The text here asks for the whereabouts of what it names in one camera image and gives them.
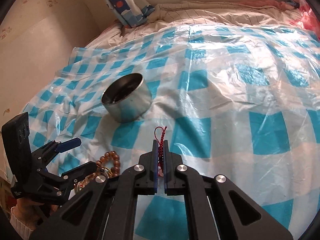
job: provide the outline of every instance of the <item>sleeve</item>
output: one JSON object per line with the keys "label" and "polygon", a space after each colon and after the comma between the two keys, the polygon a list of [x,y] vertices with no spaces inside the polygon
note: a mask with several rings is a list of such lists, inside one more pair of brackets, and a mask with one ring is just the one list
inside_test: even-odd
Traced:
{"label": "sleeve", "polygon": [[11,208],[11,219],[10,224],[13,226],[13,228],[17,231],[17,233],[22,237],[23,240],[28,240],[30,234],[33,232],[30,228],[22,224],[13,214],[13,210],[15,207]]}

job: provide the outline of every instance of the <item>red string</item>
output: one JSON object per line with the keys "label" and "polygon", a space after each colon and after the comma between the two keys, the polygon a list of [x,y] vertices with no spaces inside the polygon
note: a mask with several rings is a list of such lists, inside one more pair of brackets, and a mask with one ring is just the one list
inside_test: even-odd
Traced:
{"label": "red string", "polygon": [[[160,141],[158,140],[157,136],[156,136],[156,130],[158,128],[162,129],[162,135],[161,135],[161,139]],[[155,128],[155,138],[159,143],[159,150],[158,150],[158,165],[160,166],[161,171],[163,172],[163,141],[164,141],[164,134],[165,134],[165,130],[167,129],[167,127],[164,127],[164,129],[161,126],[158,126]]]}

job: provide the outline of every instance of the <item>beige fabric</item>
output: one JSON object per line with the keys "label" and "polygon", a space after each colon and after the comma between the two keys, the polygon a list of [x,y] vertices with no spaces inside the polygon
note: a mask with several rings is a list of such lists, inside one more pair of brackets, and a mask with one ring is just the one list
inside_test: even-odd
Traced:
{"label": "beige fabric", "polygon": [[17,233],[22,237],[23,240],[28,240],[33,230],[26,227],[24,224],[22,224],[13,214],[13,210],[15,207],[11,208],[11,218],[10,218],[10,224],[13,226],[13,228],[17,231]]}
{"label": "beige fabric", "polygon": [[260,7],[229,2],[158,4],[156,10],[148,16],[148,24],[121,29],[122,25],[115,23],[88,44],[87,48],[109,49],[163,28],[183,24],[219,23],[254,28],[261,25],[290,25],[290,21],[300,18],[299,10],[285,3]]}

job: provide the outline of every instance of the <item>stainless steel cup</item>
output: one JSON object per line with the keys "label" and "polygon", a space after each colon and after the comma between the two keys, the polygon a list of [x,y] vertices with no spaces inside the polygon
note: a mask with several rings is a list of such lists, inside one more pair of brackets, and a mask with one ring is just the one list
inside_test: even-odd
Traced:
{"label": "stainless steel cup", "polygon": [[103,93],[101,102],[117,122],[130,122],[151,106],[151,92],[140,73],[123,76]]}

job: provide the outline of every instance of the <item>blue and white checkered cloth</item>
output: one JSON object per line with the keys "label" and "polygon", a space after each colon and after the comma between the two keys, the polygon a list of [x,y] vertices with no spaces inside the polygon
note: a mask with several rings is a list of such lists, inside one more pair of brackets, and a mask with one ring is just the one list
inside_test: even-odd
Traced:
{"label": "blue and white checkered cloth", "polygon": [[[151,150],[155,127],[167,126],[170,151],[206,176],[226,175],[297,239],[319,209],[319,47],[298,28],[181,25],[113,49],[75,48],[24,109],[31,148],[79,137],[82,145],[59,154],[49,171],[110,150],[124,170]],[[144,76],[153,103],[119,124],[100,99],[129,73]],[[186,228],[182,196],[160,188],[139,197],[135,239],[187,240]]]}

